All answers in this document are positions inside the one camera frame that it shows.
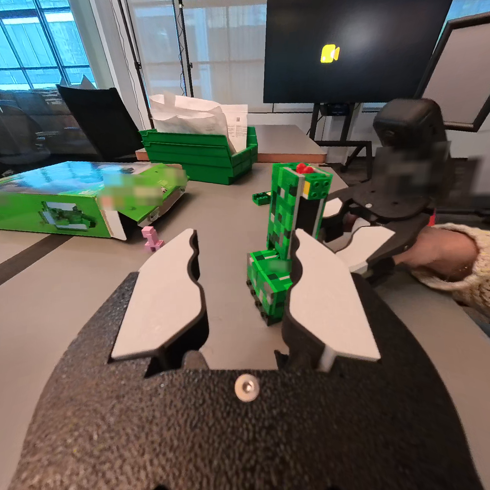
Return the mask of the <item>crumpled white paper bag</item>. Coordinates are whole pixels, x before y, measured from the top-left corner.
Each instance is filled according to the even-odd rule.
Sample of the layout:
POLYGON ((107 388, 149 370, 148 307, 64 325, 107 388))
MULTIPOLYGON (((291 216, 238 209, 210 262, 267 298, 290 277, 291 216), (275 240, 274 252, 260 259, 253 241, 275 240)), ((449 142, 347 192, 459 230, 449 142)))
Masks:
POLYGON ((227 121, 220 105, 170 92, 150 96, 150 113, 157 131, 224 136, 230 148, 227 121))

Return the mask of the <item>green lego set box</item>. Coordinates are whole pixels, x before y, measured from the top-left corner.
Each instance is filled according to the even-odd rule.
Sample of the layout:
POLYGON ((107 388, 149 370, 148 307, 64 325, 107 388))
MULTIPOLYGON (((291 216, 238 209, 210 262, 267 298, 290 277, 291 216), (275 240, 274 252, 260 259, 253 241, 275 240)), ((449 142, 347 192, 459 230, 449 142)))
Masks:
POLYGON ((180 165, 63 162, 1 179, 1 230, 126 241, 186 191, 180 165))

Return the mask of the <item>green plastic bin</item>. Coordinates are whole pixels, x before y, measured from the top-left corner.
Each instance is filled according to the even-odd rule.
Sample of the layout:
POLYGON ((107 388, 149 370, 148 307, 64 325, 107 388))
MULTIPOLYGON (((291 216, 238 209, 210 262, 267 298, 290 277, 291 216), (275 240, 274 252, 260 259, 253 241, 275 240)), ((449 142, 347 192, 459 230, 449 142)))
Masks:
POLYGON ((248 126, 246 148, 232 154, 224 135, 140 131, 150 162, 180 164, 192 181, 231 185, 248 174, 258 159, 254 126, 248 126))

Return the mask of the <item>person's right forearm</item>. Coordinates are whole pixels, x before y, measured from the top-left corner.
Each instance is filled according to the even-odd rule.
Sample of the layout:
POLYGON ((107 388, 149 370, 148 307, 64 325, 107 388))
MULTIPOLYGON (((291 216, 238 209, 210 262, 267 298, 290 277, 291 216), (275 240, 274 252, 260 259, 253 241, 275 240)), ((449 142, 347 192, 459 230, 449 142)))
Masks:
POLYGON ((457 302, 489 315, 489 230, 455 223, 436 224, 431 227, 462 232, 475 241, 479 254, 472 273, 456 282, 445 281, 424 270, 409 268, 412 275, 424 285, 448 292, 457 302))

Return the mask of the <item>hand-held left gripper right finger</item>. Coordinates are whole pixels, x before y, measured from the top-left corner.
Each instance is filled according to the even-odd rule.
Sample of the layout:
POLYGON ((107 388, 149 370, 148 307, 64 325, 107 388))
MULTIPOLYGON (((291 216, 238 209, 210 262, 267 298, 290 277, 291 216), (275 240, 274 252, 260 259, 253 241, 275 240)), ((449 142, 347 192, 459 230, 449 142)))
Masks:
POLYGON ((282 324, 291 358, 323 372, 338 357, 381 359, 349 267, 302 229, 291 236, 291 280, 282 324))

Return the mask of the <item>black television stand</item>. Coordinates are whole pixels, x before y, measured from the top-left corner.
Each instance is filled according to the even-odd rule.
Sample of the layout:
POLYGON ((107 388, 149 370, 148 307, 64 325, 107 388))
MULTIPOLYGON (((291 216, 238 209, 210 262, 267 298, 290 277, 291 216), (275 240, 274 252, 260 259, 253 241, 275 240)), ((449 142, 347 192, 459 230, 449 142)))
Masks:
POLYGON ((326 149, 326 162, 338 162, 340 171, 346 172, 354 160, 364 155, 367 178, 371 178, 373 147, 372 134, 356 130, 364 103, 314 103, 308 136, 322 149, 326 149))

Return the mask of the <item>flat white paper bag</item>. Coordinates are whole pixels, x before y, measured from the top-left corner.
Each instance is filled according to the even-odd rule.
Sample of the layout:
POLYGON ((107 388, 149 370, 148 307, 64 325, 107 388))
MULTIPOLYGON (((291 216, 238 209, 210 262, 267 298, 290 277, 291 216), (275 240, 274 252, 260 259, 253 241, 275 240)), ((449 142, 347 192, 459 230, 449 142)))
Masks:
POLYGON ((227 123, 230 151, 236 154, 246 149, 248 133, 248 105, 221 104, 227 123))

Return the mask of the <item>pink lego pig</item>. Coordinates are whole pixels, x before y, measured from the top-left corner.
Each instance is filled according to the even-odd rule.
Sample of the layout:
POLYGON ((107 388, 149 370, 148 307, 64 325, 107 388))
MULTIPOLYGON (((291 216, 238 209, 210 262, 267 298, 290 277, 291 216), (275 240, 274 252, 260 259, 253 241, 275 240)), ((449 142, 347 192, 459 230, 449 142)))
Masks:
POLYGON ((153 226, 143 227, 142 235, 146 239, 144 247, 149 252, 156 252, 165 245, 165 241, 159 239, 158 234, 153 226))

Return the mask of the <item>green lego creeper figure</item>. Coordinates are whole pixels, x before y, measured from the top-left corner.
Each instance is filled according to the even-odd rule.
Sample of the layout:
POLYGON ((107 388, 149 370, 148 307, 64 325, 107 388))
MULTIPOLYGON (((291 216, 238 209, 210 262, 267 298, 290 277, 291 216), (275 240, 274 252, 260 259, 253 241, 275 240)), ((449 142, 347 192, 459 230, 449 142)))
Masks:
POLYGON ((267 326, 283 318, 291 279, 292 233, 317 239, 333 175, 305 163, 275 163, 272 170, 266 249, 247 256, 246 284, 267 326))

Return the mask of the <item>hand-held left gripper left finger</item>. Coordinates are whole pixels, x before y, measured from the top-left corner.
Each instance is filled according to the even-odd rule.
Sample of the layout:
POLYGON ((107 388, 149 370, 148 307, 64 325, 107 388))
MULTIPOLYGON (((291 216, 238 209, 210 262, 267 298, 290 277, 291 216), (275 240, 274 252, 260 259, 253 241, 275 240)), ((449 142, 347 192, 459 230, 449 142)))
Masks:
POLYGON ((152 359, 158 372, 182 368, 188 352, 209 337, 199 284, 198 232, 188 228, 140 267, 110 359, 152 359))

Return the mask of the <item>black tripod pole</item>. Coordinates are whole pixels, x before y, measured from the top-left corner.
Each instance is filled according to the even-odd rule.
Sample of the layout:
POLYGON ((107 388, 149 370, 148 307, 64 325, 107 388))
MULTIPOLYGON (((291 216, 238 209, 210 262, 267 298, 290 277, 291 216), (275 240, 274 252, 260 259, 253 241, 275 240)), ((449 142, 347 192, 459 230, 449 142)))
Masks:
POLYGON ((180 85, 184 96, 194 97, 192 62, 189 57, 183 1, 172 1, 177 36, 178 58, 181 66, 180 85))
POLYGON ((128 75, 132 84, 134 99, 137 107, 137 112, 141 120, 143 129, 152 128, 152 120, 149 109, 146 90, 144 85, 144 77, 137 46, 135 43, 134 29, 129 10, 129 1, 117 1, 119 9, 119 18, 122 22, 124 33, 122 34, 122 46, 129 50, 128 59, 128 75))

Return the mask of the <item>black television screen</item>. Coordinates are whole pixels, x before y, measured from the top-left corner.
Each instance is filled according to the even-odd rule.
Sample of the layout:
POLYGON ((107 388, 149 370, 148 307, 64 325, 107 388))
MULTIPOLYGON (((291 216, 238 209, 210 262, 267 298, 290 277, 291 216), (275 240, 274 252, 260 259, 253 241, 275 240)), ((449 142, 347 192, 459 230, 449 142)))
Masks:
POLYGON ((265 103, 414 96, 452 1, 267 1, 265 103))

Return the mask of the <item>person's right hand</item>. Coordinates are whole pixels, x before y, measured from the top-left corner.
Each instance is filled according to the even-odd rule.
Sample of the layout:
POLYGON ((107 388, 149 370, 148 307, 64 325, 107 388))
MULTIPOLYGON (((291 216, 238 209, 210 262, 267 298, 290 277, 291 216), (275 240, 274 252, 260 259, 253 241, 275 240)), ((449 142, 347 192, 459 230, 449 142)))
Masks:
POLYGON ((471 237, 428 226, 419 232, 410 248, 394 255, 393 261, 395 265, 403 264, 412 270, 424 270, 445 281, 456 282, 472 273, 478 254, 471 237))

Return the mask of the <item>black framed grey board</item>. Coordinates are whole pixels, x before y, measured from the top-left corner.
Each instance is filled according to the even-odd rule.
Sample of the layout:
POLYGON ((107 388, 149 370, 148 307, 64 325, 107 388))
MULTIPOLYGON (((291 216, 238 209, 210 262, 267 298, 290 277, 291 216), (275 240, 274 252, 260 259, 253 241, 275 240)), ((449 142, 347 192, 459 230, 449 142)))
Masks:
POLYGON ((414 97, 436 102, 447 130, 478 132, 489 115, 489 12, 446 23, 414 97))

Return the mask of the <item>window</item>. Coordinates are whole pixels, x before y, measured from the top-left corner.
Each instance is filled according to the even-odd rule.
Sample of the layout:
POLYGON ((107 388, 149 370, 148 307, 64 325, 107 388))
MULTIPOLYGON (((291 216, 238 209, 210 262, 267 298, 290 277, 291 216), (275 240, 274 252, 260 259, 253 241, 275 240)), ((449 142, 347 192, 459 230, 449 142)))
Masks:
POLYGON ((1 90, 97 88, 69 1, 1 1, 1 90))

